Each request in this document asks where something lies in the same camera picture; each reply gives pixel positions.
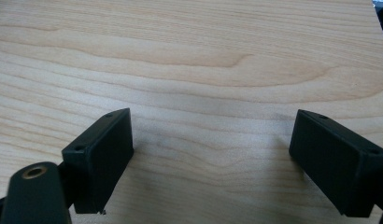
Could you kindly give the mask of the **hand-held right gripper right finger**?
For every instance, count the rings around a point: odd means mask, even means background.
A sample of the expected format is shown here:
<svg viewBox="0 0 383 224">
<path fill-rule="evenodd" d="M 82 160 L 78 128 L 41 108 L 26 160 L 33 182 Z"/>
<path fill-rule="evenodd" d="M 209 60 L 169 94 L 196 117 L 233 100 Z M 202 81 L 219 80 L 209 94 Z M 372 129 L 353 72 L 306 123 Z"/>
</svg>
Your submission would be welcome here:
<svg viewBox="0 0 383 224">
<path fill-rule="evenodd" d="M 291 157 L 340 214 L 369 217 L 383 211 L 383 148 L 321 114 L 300 109 Z"/>
</svg>

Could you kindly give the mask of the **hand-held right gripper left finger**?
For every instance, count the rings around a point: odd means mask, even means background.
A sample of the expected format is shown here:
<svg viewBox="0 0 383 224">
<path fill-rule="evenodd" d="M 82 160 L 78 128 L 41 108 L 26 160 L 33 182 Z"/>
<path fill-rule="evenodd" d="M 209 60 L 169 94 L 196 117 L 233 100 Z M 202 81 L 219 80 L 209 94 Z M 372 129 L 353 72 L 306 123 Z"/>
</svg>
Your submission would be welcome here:
<svg viewBox="0 0 383 224">
<path fill-rule="evenodd" d="M 123 108 L 98 119 L 62 150 L 65 202 L 78 214 L 105 210 L 134 155 L 131 111 Z"/>
</svg>

